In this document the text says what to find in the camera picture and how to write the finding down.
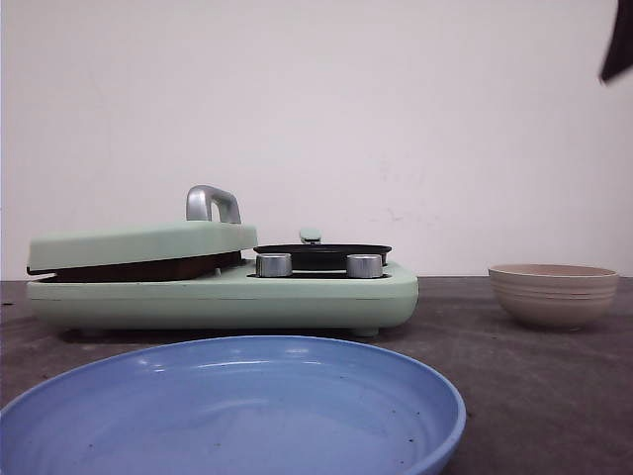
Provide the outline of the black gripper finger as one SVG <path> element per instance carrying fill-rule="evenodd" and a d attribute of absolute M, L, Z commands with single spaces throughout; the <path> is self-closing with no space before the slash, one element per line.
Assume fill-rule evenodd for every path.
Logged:
<path fill-rule="evenodd" d="M 618 0 L 613 29 L 599 72 L 603 84 L 632 69 L 632 0 Z"/>

